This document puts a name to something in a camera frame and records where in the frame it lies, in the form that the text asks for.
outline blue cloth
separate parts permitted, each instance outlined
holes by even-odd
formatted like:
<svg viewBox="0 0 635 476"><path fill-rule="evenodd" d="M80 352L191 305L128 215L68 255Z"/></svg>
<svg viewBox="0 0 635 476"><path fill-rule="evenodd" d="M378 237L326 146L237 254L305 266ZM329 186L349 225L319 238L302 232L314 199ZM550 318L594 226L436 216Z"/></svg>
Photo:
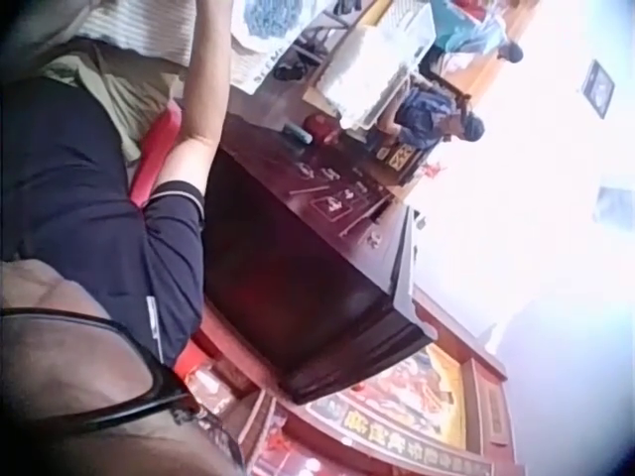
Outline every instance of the blue cloth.
<svg viewBox="0 0 635 476"><path fill-rule="evenodd" d="M431 0L437 39L435 45L447 53L488 55L506 40L504 24L496 15L480 23L474 21L450 0Z"/></svg>
<svg viewBox="0 0 635 476"><path fill-rule="evenodd" d="M450 0L431 0L437 39L435 45L446 52L469 40L477 25Z"/></svg>
<svg viewBox="0 0 635 476"><path fill-rule="evenodd" d="M458 36L448 43L449 52L489 55L507 42L505 24L495 15L488 16L471 36Z"/></svg>
<svg viewBox="0 0 635 476"><path fill-rule="evenodd" d="M140 210L128 198L119 134L87 91L37 78L2 93L2 260L52 266L159 357L154 297L173 365L200 326L200 192L167 182Z"/></svg>
<svg viewBox="0 0 635 476"><path fill-rule="evenodd" d="M454 103L444 94L412 88L395 115L401 126L399 141L421 150L434 147L444 136L435 119L453 112Z"/></svg>

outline wooden desk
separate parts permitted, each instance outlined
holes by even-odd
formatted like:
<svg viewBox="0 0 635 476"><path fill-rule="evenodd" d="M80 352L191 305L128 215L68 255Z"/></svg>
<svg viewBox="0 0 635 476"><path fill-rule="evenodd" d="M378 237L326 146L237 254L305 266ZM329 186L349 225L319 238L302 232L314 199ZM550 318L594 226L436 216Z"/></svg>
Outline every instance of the wooden desk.
<svg viewBox="0 0 635 476"><path fill-rule="evenodd" d="M207 190L205 295L295 403L436 338L413 303L413 211L337 149L229 115Z"/></svg>

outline poster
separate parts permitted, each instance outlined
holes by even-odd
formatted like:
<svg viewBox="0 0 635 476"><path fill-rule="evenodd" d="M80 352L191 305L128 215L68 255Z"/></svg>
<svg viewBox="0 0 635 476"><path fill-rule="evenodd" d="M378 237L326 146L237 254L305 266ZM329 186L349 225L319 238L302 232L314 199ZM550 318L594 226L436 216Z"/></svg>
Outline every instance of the poster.
<svg viewBox="0 0 635 476"><path fill-rule="evenodd" d="M465 449L460 365L434 344L343 394L410 431Z"/></svg>

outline hand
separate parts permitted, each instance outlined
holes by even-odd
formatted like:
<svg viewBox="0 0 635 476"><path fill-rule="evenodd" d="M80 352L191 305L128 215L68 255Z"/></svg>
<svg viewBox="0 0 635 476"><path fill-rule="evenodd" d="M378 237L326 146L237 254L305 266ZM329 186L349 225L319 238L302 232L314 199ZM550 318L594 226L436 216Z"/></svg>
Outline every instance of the hand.
<svg viewBox="0 0 635 476"><path fill-rule="evenodd" d="M397 96L404 98L406 97L406 94L408 94L408 91L410 91L410 77L408 77L401 85L399 91L397 91Z"/></svg>

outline red object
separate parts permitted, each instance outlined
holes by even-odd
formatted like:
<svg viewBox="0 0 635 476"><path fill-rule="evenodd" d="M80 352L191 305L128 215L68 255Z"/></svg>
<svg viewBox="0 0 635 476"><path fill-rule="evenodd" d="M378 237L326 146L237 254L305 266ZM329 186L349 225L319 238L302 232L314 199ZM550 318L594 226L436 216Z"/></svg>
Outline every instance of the red object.
<svg viewBox="0 0 635 476"><path fill-rule="evenodd" d="M170 101L143 138L139 167L130 185L130 199L139 207L150 197L157 176L179 135L181 119L181 107L175 101ZM200 365L204 361L204 355L196 344L188 341L175 364L179 377L184 379L194 367Z"/></svg>
<svg viewBox="0 0 635 476"><path fill-rule="evenodd" d="M181 107L175 101L170 101L143 138L139 168L130 185L130 199L139 207L148 201L166 156L177 140L181 118Z"/></svg>
<svg viewBox="0 0 635 476"><path fill-rule="evenodd" d="M191 340L188 341L188 345L183 350L177 363L175 364L174 371L183 380L198 367L203 364L209 364L210 360L200 348L194 344Z"/></svg>
<svg viewBox="0 0 635 476"><path fill-rule="evenodd" d="M433 166L424 165L424 176L434 179L440 171L444 171L445 167L441 167L439 164L434 164Z"/></svg>
<svg viewBox="0 0 635 476"><path fill-rule="evenodd" d="M319 113L307 116L302 127L314 137L315 144L336 144L341 132L337 120Z"/></svg>
<svg viewBox="0 0 635 476"><path fill-rule="evenodd" d="M458 8L479 22L485 20L485 17L487 16L487 10L478 0L452 0L452 2Z"/></svg>

